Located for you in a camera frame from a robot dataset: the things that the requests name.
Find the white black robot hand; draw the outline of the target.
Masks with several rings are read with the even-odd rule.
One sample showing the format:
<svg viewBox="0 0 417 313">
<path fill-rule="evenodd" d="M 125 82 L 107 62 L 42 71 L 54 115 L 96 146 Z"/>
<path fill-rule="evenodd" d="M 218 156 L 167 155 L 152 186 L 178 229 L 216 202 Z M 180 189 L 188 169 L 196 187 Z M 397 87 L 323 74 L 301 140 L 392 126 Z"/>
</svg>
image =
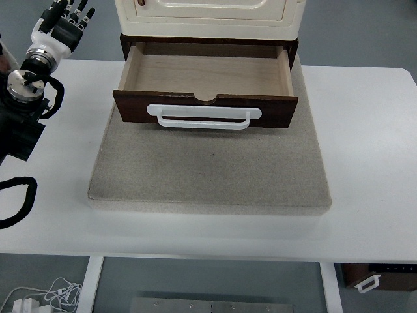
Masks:
<svg viewBox="0 0 417 313">
<path fill-rule="evenodd" d="M 73 7 L 74 2 L 54 1 L 52 7 L 42 13 L 31 33 L 32 44 L 26 52 L 27 59 L 37 59 L 47 66 L 58 66 L 63 59 L 71 56 L 95 13 L 92 7 L 80 18 L 88 0 L 82 0 L 77 9 Z"/>
</svg>

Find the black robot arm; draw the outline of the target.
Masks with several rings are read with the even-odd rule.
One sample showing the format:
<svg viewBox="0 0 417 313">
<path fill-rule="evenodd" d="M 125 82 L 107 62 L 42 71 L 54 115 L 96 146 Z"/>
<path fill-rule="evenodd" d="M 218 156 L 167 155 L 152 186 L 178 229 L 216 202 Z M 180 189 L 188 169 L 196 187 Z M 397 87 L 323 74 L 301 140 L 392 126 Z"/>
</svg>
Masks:
<svg viewBox="0 0 417 313">
<path fill-rule="evenodd" d="M 1 75 L 1 158 L 28 160 L 45 126 L 63 102 L 63 84 L 52 77 L 77 48 L 95 13 L 81 1 L 54 1 L 35 24 L 20 68 Z"/>
</svg>

